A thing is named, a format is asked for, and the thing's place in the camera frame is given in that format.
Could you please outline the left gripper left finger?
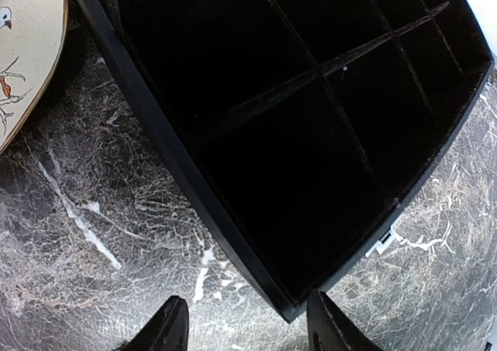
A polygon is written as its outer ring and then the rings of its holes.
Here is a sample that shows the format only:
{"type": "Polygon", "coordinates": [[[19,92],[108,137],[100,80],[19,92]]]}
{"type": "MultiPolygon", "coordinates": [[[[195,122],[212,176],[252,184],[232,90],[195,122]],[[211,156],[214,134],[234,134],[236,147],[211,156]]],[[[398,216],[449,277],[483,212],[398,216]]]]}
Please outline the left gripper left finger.
{"type": "Polygon", "coordinates": [[[116,350],[180,351],[188,349],[189,308],[184,299],[171,296],[130,341],[116,350]]]}

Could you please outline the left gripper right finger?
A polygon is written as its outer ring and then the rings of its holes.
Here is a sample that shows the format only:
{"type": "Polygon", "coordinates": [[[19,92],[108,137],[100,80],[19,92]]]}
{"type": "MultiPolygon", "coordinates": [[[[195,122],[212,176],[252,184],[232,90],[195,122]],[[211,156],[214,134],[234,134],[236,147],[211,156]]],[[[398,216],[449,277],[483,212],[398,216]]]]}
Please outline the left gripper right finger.
{"type": "Polygon", "coordinates": [[[328,297],[313,290],[306,308],[310,350],[382,351],[328,297]]]}

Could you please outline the black display box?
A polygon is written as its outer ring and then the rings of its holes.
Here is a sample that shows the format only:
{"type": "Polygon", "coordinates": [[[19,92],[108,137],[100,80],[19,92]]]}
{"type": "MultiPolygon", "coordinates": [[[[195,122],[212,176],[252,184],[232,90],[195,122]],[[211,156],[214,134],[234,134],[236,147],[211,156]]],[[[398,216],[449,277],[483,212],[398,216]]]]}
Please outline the black display box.
{"type": "Polygon", "coordinates": [[[285,321],[388,232],[494,64],[467,0],[76,0],[189,202],[285,321]]]}

